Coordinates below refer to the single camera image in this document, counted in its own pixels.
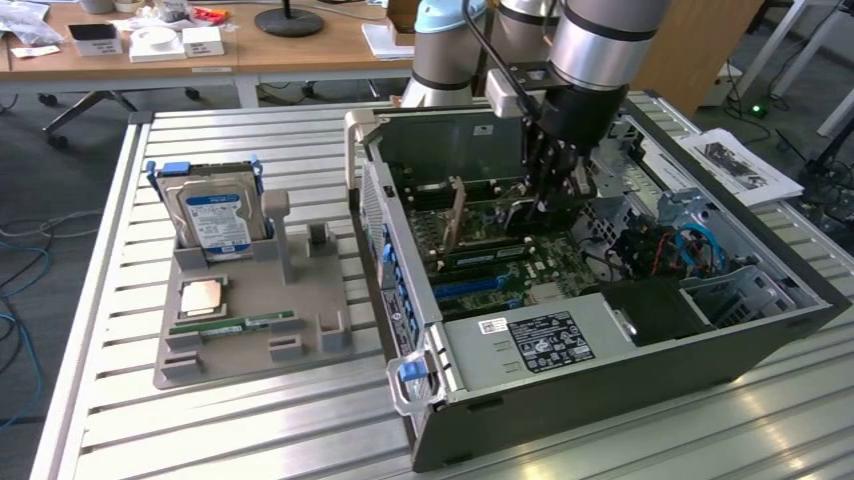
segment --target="sticker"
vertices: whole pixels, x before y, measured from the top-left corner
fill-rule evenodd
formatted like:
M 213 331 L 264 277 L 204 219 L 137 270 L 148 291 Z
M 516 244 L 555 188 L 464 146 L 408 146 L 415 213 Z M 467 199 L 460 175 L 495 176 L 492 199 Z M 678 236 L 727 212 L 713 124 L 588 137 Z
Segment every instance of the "sticker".
M 495 254 L 498 258 L 514 257 L 524 252 L 524 247 L 506 248 Z
M 249 230 L 237 214 L 240 196 L 208 195 L 187 199 L 187 211 L 201 247 L 212 253 L 235 253 L 249 248 Z
M 232 335 L 235 333 L 240 333 L 243 331 L 243 327 L 240 325 L 235 325 L 233 327 L 223 327 L 213 328 L 211 330 L 203 330 L 199 332 L 199 335 L 203 337 L 221 337 L 223 335 Z
M 51 45 L 48 47 L 32 47 L 32 48 L 11 48 L 12 55 L 17 58 L 40 57 L 59 52 L 59 47 Z
M 478 325 L 480 326 L 480 333 L 483 335 L 507 331 L 507 319 L 504 317 L 494 318 L 491 320 L 480 320 Z
M 271 318 L 256 318 L 255 320 L 245 319 L 243 323 L 247 327 L 265 327 L 270 325 Z
M 495 126 L 492 125 L 475 125 L 475 131 L 471 134 L 475 137 L 480 137 L 483 135 L 492 135 L 492 130 L 495 130 Z
M 193 67 L 192 73 L 228 73 L 231 67 Z
M 483 255 L 482 257 L 463 258 L 462 260 L 456 261 L 456 265 L 468 265 L 470 263 L 488 262 L 494 258 L 495 255 Z
M 510 334 L 534 373 L 596 358 L 570 312 L 514 322 Z

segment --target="small white container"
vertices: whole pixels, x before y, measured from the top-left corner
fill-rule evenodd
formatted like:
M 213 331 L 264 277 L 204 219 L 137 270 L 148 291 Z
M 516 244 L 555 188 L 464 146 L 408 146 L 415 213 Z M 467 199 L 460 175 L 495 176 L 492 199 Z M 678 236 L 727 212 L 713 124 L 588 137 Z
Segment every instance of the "small white container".
M 136 10 L 145 6 L 145 0 L 113 0 L 116 11 L 123 13 L 136 13 Z
M 121 53 L 121 38 L 112 25 L 100 23 L 68 25 L 68 32 L 81 57 Z
M 187 58 L 177 33 L 165 27 L 145 27 L 131 34 L 131 63 Z
M 181 42 L 188 57 L 209 57 L 225 54 L 223 38 L 216 27 L 185 28 L 181 31 Z

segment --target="manual booklet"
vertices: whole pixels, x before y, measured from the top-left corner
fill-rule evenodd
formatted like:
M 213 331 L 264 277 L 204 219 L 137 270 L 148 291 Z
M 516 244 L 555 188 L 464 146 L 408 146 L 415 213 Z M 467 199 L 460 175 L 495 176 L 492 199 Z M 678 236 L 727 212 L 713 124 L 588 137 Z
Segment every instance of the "manual booklet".
M 803 192 L 803 187 L 771 167 L 726 130 L 718 128 L 688 135 L 678 138 L 676 143 L 746 206 L 797 197 Z M 667 186 L 672 190 L 690 188 L 692 183 L 682 169 L 664 158 L 652 142 L 646 140 L 642 147 L 647 152 L 644 162 Z

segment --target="motherboard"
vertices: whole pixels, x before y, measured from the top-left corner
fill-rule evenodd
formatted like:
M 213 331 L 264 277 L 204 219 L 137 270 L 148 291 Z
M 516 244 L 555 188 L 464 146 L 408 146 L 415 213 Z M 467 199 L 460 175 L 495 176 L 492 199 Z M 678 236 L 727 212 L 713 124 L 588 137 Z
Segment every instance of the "motherboard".
M 451 177 L 407 190 L 410 228 L 446 320 L 595 291 L 571 212 L 532 210 L 520 179 Z

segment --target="hard drive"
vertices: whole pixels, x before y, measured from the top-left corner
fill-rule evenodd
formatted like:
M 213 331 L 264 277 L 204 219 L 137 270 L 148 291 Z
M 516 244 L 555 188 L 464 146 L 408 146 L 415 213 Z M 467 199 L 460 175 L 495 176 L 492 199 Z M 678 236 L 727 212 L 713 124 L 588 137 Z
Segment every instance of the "hard drive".
M 157 190 L 175 224 L 181 248 L 200 247 L 208 261 L 241 258 L 252 240 L 270 237 L 261 212 L 260 163 L 192 165 L 173 162 L 148 181 Z

